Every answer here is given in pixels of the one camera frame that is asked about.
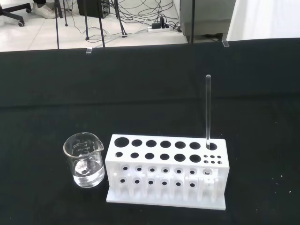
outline glass beaker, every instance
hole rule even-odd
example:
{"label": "glass beaker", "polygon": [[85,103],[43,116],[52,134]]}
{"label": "glass beaker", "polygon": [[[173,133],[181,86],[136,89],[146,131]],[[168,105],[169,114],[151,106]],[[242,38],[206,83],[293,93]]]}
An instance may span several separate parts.
{"label": "glass beaker", "polygon": [[105,170],[100,151],[104,146],[94,134],[73,135],[66,140],[63,149],[77,185],[91,188],[103,180]]}

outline glass stirring rod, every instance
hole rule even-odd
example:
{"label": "glass stirring rod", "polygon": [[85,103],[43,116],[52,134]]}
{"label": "glass stirring rod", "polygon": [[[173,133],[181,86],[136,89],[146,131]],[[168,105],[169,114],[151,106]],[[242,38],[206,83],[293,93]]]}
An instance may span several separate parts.
{"label": "glass stirring rod", "polygon": [[205,138],[206,148],[210,150],[210,97],[211,97],[211,75],[206,75],[206,92],[205,92]]}

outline metal stand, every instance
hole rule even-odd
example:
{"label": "metal stand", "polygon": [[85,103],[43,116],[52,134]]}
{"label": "metal stand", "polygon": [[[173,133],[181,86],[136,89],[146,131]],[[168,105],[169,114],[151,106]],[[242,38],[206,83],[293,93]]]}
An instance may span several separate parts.
{"label": "metal stand", "polygon": [[102,38],[102,45],[105,48],[105,42],[104,42],[104,35],[103,35],[103,28],[102,28],[102,8],[101,8],[101,0],[97,1],[97,6],[98,6],[98,15],[99,15],[99,23],[100,23],[100,30],[101,30],[101,38]]}
{"label": "metal stand", "polygon": [[[67,17],[66,17],[66,6],[65,6],[65,0],[63,0],[64,3],[64,11],[65,11],[65,20],[66,20],[66,27],[68,26],[67,24]],[[57,49],[60,48],[60,42],[59,42],[59,35],[58,35],[58,23],[57,23],[57,11],[60,19],[63,18],[62,16],[62,11],[61,11],[61,6],[60,6],[60,0],[54,0],[54,7],[55,7],[55,22],[56,22],[56,38],[57,38]]]}
{"label": "metal stand", "polygon": [[121,26],[121,31],[122,31],[122,38],[125,38],[127,37],[127,33],[123,27],[123,24],[122,24],[122,21],[121,21],[121,17],[120,17],[120,13],[119,13],[119,4],[118,4],[118,0],[115,0],[114,1],[114,5],[115,5],[115,11],[116,11],[116,16],[117,18],[119,19],[119,22],[120,22],[120,26]]}
{"label": "metal stand", "polygon": [[83,7],[84,7],[84,18],[85,18],[85,32],[86,32],[86,40],[89,40],[89,29],[88,29],[88,17],[86,12],[86,2],[83,0]]}
{"label": "metal stand", "polygon": [[190,43],[194,43],[194,29],[195,29],[195,0],[193,0],[193,5],[192,5],[192,33],[190,37]]}
{"label": "metal stand", "polygon": [[60,41],[58,38],[58,24],[57,24],[57,1],[55,1],[55,22],[56,22],[56,38],[57,38],[57,49],[60,48]]}
{"label": "metal stand", "polygon": [[66,6],[65,6],[65,0],[63,0],[63,4],[64,4],[65,20],[66,20],[66,27],[67,27],[67,26],[68,26],[68,24],[67,24],[67,16],[66,16]]}

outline white tile floor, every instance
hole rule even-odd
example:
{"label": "white tile floor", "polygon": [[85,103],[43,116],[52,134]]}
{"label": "white tile floor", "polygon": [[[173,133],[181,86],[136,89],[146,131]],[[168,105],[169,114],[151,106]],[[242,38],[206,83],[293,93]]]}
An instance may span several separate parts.
{"label": "white tile floor", "polygon": [[[170,3],[172,0],[162,0],[164,5]],[[3,8],[15,6],[31,2],[31,0],[0,0]],[[135,7],[141,4],[141,0],[126,0],[121,3],[123,7]],[[157,3],[155,0],[148,0],[147,5],[155,7]],[[128,9],[131,13],[137,14],[146,7],[139,7],[136,9]],[[74,4],[75,14],[79,14],[77,4]],[[163,12],[169,17],[178,17],[175,7]],[[18,26],[18,21],[4,16],[0,16],[0,52],[8,51],[26,51],[26,50],[41,50],[41,49],[57,49],[56,42],[56,27],[55,20],[46,20],[34,13],[27,14],[25,10],[17,11],[15,14],[22,15],[25,21],[24,27]],[[73,16],[75,25],[81,31],[85,30],[84,16]],[[91,23],[95,27],[99,27],[99,20],[97,18],[89,17]],[[89,43],[85,41],[85,34],[80,34],[74,27],[71,14],[67,12],[68,27],[65,26],[65,19],[58,19],[60,48],[87,48],[87,47],[101,47],[101,42]],[[108,15],[102,20],[103,28],[111,34],[119,33],[120,24],[115,15]],[[140,27],[140,23],[123,23],[127,33],[134,33]],[[140,30],[147,28],[148,25],[143,25]],[[100,34],[97,29],[89,29],[89,36]],[[91,42],[97,41],[101,36],[91,38]],[[107,47],[113,46],[133,46],[133,45],[167,45],[167,44],[181,44],[187,43],[187,39],[176,31],[149,34],[147,31],[136,33],[132,36],[121,38],[118,35],[113,35],[111,39],[106,41]]]}

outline tripod leg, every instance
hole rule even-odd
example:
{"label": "tripod leg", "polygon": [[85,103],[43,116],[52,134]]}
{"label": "tripod leg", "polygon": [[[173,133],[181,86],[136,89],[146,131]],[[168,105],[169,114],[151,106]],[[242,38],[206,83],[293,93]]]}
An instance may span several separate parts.
{"label": "tripod leg", "polygon": [[67,24],[67,16],[66,16],[66,6],[65,6],[65,0],[63,0],[64,3],[64,11],[65,11],[65,20],[66,20],[66,27],[68,26]]}
{"label": "tripod leg", "polygon": [[56,38],[57,38],[57,49],[60,48],[60,41],[58,39],[58,24],[57,24],[57,4],[55,2],[55,22],[56,22]]}
{"label": "tripod leg", "polygon": [[122,24],[122,21],[121,21],[121,17],[120,17],[120,13],[119,13],[119,4],[118,4],[118,0],[115,0],[115,8],[116,8],[116,14],[118,15],[118,18],[119,18],[119,22],[120,22],[120,27],[121,27],[121,31],[122,31],[122,34],[123,35],[127,35],[124,27],[123,27],[123,24]]}
{"label": "tripod leg", "polygon": [[85,17],[85,29],[86,29],[86,40],[89,40],[89,30],[88,30],[88,17],[86,12],[86,2],[83,0],[83,7],[84,7],[84,17]]}
{"label": "tripod leg", "polygon": [[98,5],[98,15],[99,15],[99,23],[100,23],[100,30],[101,30],[102,45],[103,45],[103,47],[105,48],[104,35],[103,35],[103,28],[102,28],[102,20],[101,20],[102,13],[101,13],[101,10],[100,10],[100,7],[101,7],[101,0],[98,0],[98,1],[97,1],[97,5]]}

